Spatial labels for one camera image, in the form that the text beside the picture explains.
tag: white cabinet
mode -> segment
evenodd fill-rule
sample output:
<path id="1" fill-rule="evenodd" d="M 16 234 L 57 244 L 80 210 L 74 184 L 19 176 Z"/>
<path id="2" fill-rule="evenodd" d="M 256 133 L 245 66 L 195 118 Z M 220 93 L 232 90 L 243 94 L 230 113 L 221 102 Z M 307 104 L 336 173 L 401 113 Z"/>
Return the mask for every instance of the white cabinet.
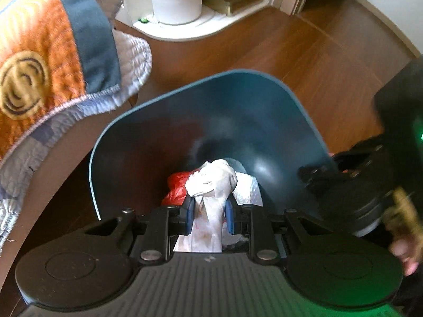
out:
<path id="1" fill-rule="evenodd" d="M 273 0 L 263 0 L 263 2 L 230 17 L 203 6 L 202 15 L 196 21 L 185 25 L 170 26 L 154 22 L 154 18 L 150 18 L 153 22 L 149 22 L 148 24 L 138 21 L 141 18 L 151 17 L 153 15 L 153 4 L 151 0 L 125 0 L 124 8 L 119 13 L 118 20 L 140 30 L 152 38 L 170 41 L 194 40 L 216 33 L 272 2 Z"/>

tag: black mechanical device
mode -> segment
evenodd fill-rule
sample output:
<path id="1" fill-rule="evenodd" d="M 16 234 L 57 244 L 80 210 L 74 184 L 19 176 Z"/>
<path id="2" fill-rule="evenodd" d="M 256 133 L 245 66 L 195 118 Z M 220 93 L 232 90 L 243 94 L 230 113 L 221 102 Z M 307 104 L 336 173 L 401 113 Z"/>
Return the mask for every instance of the black mechanical device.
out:
<path id="1" fill-rule="evenodd" d="M 400 316 L 389 304 L 400 262 L 293 209 L 268 216 L 230 197 L 228 229 L 248 236 L 245 251 L 173 253 L 194 204 L 128 209 L 32 250 L 16 268 L 22 316 Z"/>
<path id="2" fill-rule="evenodd" d="M 380 220 L 398 186 L 422 215 L 423 57 L 375 105 L 383 135 L 335 155 L 337 171 L 298 169 L 324 221 L 230 196 L 228 230 L 248 242 L 219 254 L 174 253 L 178 235 L 191 232 L 193 198 L 142 216 L 124 209 L 21 259 L 22 316 L 402 316 L 393 300 L 418 297 L 423 283 L 414 276 L 404 286 Z"/>

